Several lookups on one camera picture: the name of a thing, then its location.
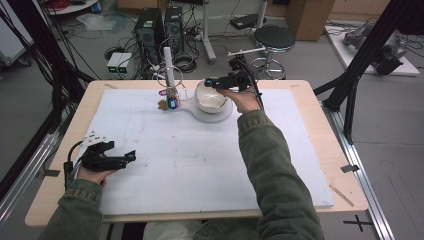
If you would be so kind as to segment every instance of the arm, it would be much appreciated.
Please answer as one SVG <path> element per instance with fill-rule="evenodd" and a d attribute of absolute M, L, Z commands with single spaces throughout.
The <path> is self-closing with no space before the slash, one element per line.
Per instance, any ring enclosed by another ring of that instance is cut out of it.
<path fill-rule="evenodd" d="M 260 110 L 254 94 L 218 92 L 243 114 L 237 121 L 239 147 L 262 211 L 261 239 L 323 239 L 311 195 L 291 164 L 282 132 Z"/>
<path fill-rule="evenodd" d="M 114 171 L 93 173 L 83 167 L 59 200 L 58 208 L 38 239 L 99 239 L 102 181 Z"/>

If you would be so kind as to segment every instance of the chair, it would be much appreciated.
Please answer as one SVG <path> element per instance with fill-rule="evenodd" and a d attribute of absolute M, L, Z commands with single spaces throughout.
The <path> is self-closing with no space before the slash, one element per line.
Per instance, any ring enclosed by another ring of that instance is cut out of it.
<path fill-rule="evenodd" d="M 276 52 L 287 52 L 294 47 L 294 34 L 288 28 L 269 25 L 257 29 L 253 37 L 256 44 L 266 51 L 265 57 L 256 58 L 249 64 L 256 79 L 286 79 L 284 67 L 272 57 Z"/>

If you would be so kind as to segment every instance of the bowl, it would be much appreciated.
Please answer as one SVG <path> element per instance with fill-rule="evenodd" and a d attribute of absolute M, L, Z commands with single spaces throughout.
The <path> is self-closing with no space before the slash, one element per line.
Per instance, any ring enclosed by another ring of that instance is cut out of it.
<path fill-rule="evenodd" d="M 205 80 L 197 84 L 195 98 L 197 106 L 207 113 L 219 113 L 224 110 L 225 104 L 231 103 L 228 97 L 219 94 L 215 89 L 205 86 Z"/>

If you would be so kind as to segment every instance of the wooden table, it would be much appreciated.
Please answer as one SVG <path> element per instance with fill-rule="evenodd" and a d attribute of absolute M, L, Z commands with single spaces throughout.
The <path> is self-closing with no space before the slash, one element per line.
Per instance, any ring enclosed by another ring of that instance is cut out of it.
<path fill-rule="evenodd" d="M 189 89 L 194 89 L 198 81 L 184 81 Z M 348 165 L 330 124 L 319 105 L 311 86 L 306 81 L 262 80 L 260 89 L 290 89 L 298 105 L 315 153 L 321 164 L 325 178 L 330 185 L 335 205 L 331 208 L 319 208 L 318 212 L 364 211 L 368 208 L 367 200 L 352 172 L 343 173 L 340 169 Z M 44 226 L 57 207 L 63 195 L 63 162 L 67 159 L 69 149 L 75 142 L 83 139 L 97 107 L 106 89 L 162 89 L 156 81 L 95 81 L 92 82 L 75 113 L 75 116 L 62 140 L 50 169 L 60 170 L 58 177 L 46 177 L 25 218 L 30 226 Z M 226 211 L 202 212 L 192 214 L 149 214 L 128 216 L 104 216 L 105 222 L 158 221 L 181 219 L 209 219 L 223 217 L 257 217 L 260 211 Z"/>

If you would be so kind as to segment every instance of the green jacket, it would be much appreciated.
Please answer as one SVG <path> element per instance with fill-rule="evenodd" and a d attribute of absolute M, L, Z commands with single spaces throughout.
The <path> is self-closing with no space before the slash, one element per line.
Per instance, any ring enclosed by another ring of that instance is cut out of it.
<path fill-rule="evenodd" d="M 281 131 L 263 111 L 238 119 L 239 146 L 263 217 L 211 220 L 193 239 L 323 239 L 311 195 L 290 162 Z M 39 239 L 98 239 L 100 185 L 75 180 Z"/>

